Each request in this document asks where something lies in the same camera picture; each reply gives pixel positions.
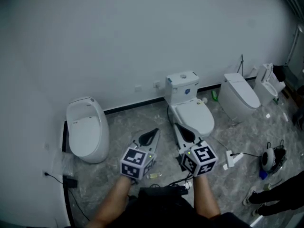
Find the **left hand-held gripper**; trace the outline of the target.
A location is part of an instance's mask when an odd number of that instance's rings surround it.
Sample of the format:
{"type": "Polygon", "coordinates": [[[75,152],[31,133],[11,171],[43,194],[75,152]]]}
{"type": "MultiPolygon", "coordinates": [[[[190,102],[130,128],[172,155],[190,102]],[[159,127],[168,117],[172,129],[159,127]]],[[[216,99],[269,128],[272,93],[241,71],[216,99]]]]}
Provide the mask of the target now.
{"type": "Polygon", "coordinates": [[[131,179],[141,180],[156,161],[156,149],[160,139],[159,128],[137,132],[120,160],[120,173],[131,179]]]}

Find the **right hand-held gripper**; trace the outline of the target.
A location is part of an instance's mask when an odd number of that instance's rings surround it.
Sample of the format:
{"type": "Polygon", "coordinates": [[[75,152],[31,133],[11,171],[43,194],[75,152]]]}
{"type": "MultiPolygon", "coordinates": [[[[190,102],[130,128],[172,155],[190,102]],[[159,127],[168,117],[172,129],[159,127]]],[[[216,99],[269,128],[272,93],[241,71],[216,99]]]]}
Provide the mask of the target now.
{"type": "MultiPolygon", "coordinates": [[[[183,150],[190,143],[196,143],[201,134],[185,124],[174,124],[174,136],[179,150],[183,150]]],[[[218,156],[212,147],[205,141],[187,148],[182,154],[179,164],[182,170],[188,171],[193,177],[206,174],[214,169],[218,156]]]]}

